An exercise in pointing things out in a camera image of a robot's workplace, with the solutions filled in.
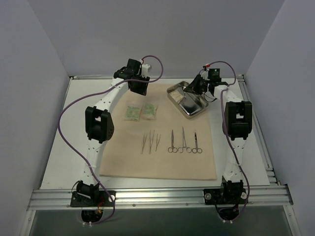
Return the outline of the green cotton ball packet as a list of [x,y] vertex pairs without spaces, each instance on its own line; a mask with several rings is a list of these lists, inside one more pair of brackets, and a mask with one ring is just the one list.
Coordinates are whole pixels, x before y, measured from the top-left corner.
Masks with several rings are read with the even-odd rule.
[[158,106],[152,103],[145,103],[142,109],[142,119],[155,120]]

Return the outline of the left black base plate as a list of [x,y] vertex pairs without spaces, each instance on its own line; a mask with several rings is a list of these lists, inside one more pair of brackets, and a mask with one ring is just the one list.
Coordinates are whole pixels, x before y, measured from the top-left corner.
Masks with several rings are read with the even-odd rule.
[[89,196],[82,195],[74,191],[72,193],[71,207],[113,207],[114,202],[110,199],[105,191],[99,191],[98,197],[92,199]]

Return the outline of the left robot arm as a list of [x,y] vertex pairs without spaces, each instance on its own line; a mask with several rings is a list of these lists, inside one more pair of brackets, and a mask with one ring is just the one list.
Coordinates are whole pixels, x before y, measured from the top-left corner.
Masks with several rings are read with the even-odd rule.
[[111,113],[128,90],[143,96],[147,94],[150,69],[151,66],[142,59],[129,59],[126,66],[114,73],[109,91],[94,106],[85,110],[85,131],[89,140],[88,164],[84,167],[76,191],[88,206],[94,206],[99,201],[99,183],[94,177],[99,178],[103,150],[114,134]]

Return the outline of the beige surgical wrap cloth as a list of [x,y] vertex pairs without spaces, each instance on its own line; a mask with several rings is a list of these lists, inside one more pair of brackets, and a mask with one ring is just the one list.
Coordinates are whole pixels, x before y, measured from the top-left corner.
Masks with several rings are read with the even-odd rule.
[[[167,96],[167,84],[150,84],[146,96],[127,91],[112,113],[115,126],[113,137],[108,141],[100,166],[100,175],[106,177],[132,177],[156,179],[213,180],[216,168],[210,118],[203,112],[187,119]],[[125,120],[127,106],[157,105],[155,120],[140,118]],[[182,146],[182,127],[185,130],[187,146],[195,147],[194,133],[202,153],[169,153],[171,131],[174,131],[174,146]],[[149,154],[149,132],[155,130],[151,154]],[[143,135],[148,133],[143,154]],[[156,148],[156,136],[161,134]]]

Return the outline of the green gauze packet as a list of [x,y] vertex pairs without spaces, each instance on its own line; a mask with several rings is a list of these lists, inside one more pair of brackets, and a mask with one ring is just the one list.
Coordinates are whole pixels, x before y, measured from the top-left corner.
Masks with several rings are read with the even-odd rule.
[[141,107],[129,105],[126,109],[125,120],[138,121],[140,119]]

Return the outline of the small curved metal scissors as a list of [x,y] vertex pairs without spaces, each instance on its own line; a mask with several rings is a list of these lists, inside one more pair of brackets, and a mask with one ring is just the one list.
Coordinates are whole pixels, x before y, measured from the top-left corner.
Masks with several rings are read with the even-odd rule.
[[199,146],[198,146],[198,139],[197,139],[197,133],[195,132],[194,133],[194,141],[195,141],[195,147],[194,148],[192,148],[192,152],[193,153],[202,153],[202,148],[200,148]]

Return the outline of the short metal tweezers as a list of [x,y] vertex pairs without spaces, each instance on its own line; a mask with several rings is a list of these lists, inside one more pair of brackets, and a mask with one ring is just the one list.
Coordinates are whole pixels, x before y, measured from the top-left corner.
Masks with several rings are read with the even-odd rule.
[[157,136],[156,136],[156,148],[155,148],[155,151],[157,151],[157,148],[158,148],[158,145],[159,145],[159,142],[160,142],[160,138],[161,138],[161,134],[157,134]]

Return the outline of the long straight metal forceps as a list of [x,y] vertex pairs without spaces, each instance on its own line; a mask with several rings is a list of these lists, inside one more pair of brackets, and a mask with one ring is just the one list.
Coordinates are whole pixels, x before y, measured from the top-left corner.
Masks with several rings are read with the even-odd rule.
[[154,137],[155,137],[155,130],[153,130],[153,131],[150,130],[150,132],[149,132],[149,154],[151,154]]

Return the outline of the curved metal tweezers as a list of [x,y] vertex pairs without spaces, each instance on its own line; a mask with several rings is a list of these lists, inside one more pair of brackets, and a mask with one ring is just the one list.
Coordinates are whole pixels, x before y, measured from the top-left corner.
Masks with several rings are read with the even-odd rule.
[[145,145],[146,145],[146,140],[147,140],[147,136],[148,136],[148,133],[145,133],[145,134],[143,135],[143,143],[142,143],[141,154],[143,154],[143,152],[144,152]]

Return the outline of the metal instrument tray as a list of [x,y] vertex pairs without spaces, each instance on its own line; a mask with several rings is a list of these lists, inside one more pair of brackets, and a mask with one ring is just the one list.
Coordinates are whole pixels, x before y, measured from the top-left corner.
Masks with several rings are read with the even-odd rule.
[[175,107],[186,118],[192,119],[201,114],[202,112],[206,111],[208,107],[208,102],[201,95],[186,92],[186,98],[184,98],[180,103],[176,103],[169,95],[172,91],[178,90],[181,87],[185,89],[188,85],[189,82],[181,81],[167,88],[166,93],[170,101],[175,105]]

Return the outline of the metal hemostat clamp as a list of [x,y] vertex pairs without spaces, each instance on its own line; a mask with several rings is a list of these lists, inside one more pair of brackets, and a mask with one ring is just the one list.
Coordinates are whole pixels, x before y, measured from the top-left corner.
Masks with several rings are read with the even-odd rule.
[[178,152],[183,153],[184,151],[186,151],[187,153],[191,153],[191,148],[188,147],[186,143],[184,127],[182,127],[182,146],[178,148]]

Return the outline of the white glove packet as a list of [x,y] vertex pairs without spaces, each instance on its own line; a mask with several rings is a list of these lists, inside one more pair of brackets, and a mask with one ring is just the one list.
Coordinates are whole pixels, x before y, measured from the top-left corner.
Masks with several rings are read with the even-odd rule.
[[176,103],[180,103],[185,97],[178,90],[172,91],[169,95]]

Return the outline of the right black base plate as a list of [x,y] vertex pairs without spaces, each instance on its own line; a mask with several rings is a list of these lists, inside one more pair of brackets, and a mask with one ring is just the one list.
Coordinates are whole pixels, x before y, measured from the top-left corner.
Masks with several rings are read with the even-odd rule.
[[206,205],[236,205],[244,204],[247,198],[245,189],[224,190],[224,189],[203,189],[204,203]]

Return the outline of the surgical scissors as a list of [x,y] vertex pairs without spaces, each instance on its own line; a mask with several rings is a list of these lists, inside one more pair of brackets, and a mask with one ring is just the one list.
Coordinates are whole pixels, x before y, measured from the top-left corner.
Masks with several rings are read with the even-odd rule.
[[178,149],[174,146],[174,131],[171,131],[171,146],[168,148],[169,153],[177,153]]

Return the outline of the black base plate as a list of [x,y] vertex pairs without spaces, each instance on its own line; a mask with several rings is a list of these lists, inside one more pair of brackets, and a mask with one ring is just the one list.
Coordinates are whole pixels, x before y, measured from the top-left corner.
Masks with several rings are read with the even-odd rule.
[[224,190],[224,189],[203,189],[204,203],[206,205],[236,205],[244,204],[247,198],[245,189]]
[[114,202],[110,199],[105,191],[99,191],[98,197],[92,199],[89,196],[82,195],[74,191],[72,193],[71,207],[113,207]]

